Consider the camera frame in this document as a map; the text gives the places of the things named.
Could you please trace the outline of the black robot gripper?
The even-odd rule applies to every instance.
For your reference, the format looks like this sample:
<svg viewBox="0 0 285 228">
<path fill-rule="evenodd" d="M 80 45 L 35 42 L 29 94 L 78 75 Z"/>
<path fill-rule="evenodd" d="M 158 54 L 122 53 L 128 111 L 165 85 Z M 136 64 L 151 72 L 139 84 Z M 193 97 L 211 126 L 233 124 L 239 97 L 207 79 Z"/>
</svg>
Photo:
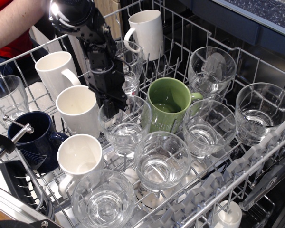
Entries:
<svg viewBox="0 0 285 228">
<path fill-rule="evenodd" d="M 107 118 L 127 106 L 127 95 L 122 88 L 125 83 L 123 63 L 116 52 L 116 46 L 90 46 L 86 51 L 91 72 L 87 82 Z"/>
</svg>

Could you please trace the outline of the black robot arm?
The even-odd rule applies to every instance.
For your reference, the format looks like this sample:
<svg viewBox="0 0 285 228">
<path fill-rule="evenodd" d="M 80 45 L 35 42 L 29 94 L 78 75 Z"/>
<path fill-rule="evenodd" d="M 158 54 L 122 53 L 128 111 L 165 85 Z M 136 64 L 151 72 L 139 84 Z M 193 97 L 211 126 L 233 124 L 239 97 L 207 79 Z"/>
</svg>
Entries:
<svg viewBox="0 0 285 228">
<path fill-rule="evenodd" d="M 125 61 L 117 56 L 110 26 L 92 0 L 52 0 L 49 19 L 61 33 L 77 37 L 89 60 L 89 88 L 107 118 L 127 107 Z"/>
</svg>

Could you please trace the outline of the person forearm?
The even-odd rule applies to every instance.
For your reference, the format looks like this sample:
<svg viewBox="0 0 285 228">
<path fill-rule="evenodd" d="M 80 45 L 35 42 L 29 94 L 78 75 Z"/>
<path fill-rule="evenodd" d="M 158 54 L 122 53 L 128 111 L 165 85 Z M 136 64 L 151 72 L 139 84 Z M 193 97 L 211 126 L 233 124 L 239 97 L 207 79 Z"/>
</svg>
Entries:
<svg viewBox="0 0 285 228">
<path fill-rule="evenodd" d="M 35 25 L 44 15 L 47 0 L 14 0 L 0 11 L 0 49 Z"/>
</svg>

